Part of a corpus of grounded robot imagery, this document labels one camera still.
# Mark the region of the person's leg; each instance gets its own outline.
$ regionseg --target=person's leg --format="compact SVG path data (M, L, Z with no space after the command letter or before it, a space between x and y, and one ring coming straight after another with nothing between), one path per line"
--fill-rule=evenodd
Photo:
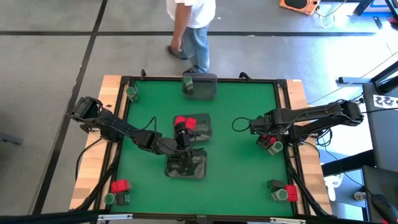
M196 73L206 73L209 70L210 58L207 41L208 25L199 29L187 27L183 35L183 50Z

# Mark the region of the gray floor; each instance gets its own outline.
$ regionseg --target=gray floor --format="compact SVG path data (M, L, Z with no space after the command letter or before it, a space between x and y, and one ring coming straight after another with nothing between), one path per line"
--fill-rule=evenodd
M100 31L170 31L173 23L164 0L112 0ZM93 29L100 0L6 0L0 2L0 30ZM321 28L316 15L306 16L278 7L278 1L217 0L212 31L260 32L378 32L372 17L336 16L338 23ZM324 3L327 13L336 3ZM355 5L345 5L347 11ZM339 86L339 76L359 77L391 56L398 47L395 32L372 37L209 37L211 71L220 77L247 72L256 78L301 79L308 102ZM0 215L29 211L79 72L89 37L0 35L0 133L24 140L15 147L0 143ZM180 75L187 62L164 50L169 36L97 37L80 96L98 95L103 75ZM351 86L316 102L327 103L361 93ZM74 166L86 134L71 123L44 212L66 211L74 186ZM343 154L352 154L349 149Z

